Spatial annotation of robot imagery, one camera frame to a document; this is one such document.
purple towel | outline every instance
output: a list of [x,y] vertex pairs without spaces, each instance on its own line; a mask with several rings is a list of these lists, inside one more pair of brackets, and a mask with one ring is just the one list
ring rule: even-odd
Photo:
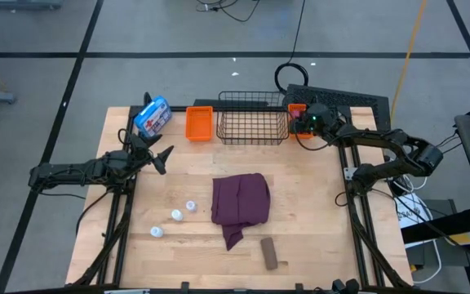
[[211,221],[222,225],[228,251],[242,240],[242,229],[268,221],[269,204],[268,184],[261,174],[213,179]]

wooden tabletop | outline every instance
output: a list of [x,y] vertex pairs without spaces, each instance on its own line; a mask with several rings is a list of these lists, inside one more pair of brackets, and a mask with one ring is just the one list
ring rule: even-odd
[[[117,132],[126,126],[128,111],[109,108],[98,156],[122,147]],[[292,138],[279,146],[223,145],[217,137],[189,142],[184,136],[185,113],[173,115],[152,147],[157,153],[175,146],[166,163],[167,174],[160,176],[147,166],[137,178],[122,287],[178,288],[187,281],[191,288],[294,289],[295,283],[303,283],[310,289],[330,287],[337,278],[358,278],[348,210],[334,203],[336,194],[344,191],[337,148],[311,152]],[[352,120],[358,128],[375,129],[370,108],[352,108]],[[319,138],[304,142],[312,147],[324,143]],[[359,147],[359,154],[363,163],[383,162],[381,149]],[[255,172],[264,175],[270,188],[269,220],[245,228],[244,239],[227,252],[221,227],[211,223],[212,179]],[[385,183],[375,188],[388,192]],[[103,192],[104,187],[90,187],[85,205]],[[108,196],[85,215],[67,283],[79,278],[102,248],[111,200]],[[196,212],[186,210],[188,200],[197,203]],[[369,201],[380,251],[412,283],[394,202],[377,192],[369,193]],[[184,213],[183,221],[171,219],[173,209]],[[155,225],[164,229],[163,238],[150,235]],[[265,268],[259,243],[265,237],[273,237],[278,269]],[[370,284],[375,284],[364,248]],[[115,257],[113,252],[107,281]]]

black wire basket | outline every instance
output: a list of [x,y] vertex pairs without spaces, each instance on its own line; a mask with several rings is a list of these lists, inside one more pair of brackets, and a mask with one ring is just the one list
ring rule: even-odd
[[222,91],[217,136],[226,145],[279,145],[289,136],[283,94],[273,91]]

orange bin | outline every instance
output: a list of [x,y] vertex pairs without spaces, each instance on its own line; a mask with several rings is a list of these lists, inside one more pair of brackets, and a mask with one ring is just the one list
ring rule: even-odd
[[[293,115],[295,118],[299,117],[304,111],[306,111],[306,105],[302,105],[302,104],[290,104],[290,105],[287,105],[287,111],[290,112],[291,115]],[[288,115],[288,122],[291,121],[291,115]],[[293,139],[295,139],[295,134],[294,133],[290,133],[291,134],[291,137]],[[313,138],[313,134],[312,133],[299,133],[298,134],[299,136],[299,139],[311,139]]]
[[190,141],[211,140],[213,136],[213,107],[186,108],[186,138]]

gray floor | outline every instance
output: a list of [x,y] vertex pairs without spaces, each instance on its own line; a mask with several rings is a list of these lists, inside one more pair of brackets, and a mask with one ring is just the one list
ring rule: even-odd
[[[470,0],[456,3],[470,33]],[[0,11],[0,51],[75,52],[94,4],[66,0],[59,11]],[[246,15],[252,4],[241,0],[233,14]],[[195,12],[195,5],[193,0],[105,0],[89,51],[289,51],[301,1],[262,0],[245,24],[221,13]],[[308,0],[297,50],[403,52],[418,9],[419,1],[411,0]],[[468,51],[445,0],[428,2],[415,51]],[[51,161],[79,162],[94,156],[106,109],[138,105],[145,91],[165,96],[172,105],[215,99],[222,90],[274,91],[273,72],[283,62],[86,59]],[[312,86],[390,99],[403,66],[401,59],[295,62],[309,71]],[[0,59],[0,77],[18,97],[14,105],[0,104],[0,269],[28,195],[29,169],[42,155],[73,63],[74,59]],[[281,81],[300,83],[301,77],[285,70]],[[437,143],[452,134],[453,117],[468,111],[470,59],[410,62],[395,127]],[[68,190],[85,193],[82,188],[63,189]],[[459,210],[470,208],[470,170],[461,148],[446,155],[419,195],[452,198]],[[81,210],[82,201],[75,198],[38,200],[8,291],[64,284]],[[470,292],[463,269],[454,268],[443,269],[423,287]]]

